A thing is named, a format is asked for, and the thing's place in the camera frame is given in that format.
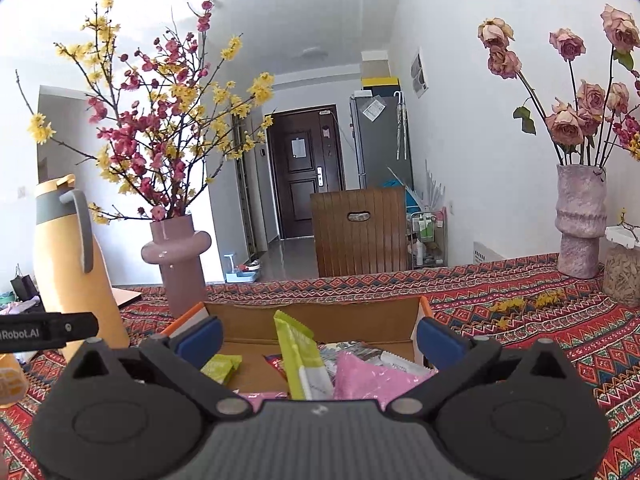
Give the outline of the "person's left hand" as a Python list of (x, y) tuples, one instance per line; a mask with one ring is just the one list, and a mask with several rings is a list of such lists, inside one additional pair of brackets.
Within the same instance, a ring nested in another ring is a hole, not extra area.
[(20, 362), (13, 354), (2, 354), (0, 358), (0, 406), (9, 406), (20, 402), (26, 396), (29, 382)]

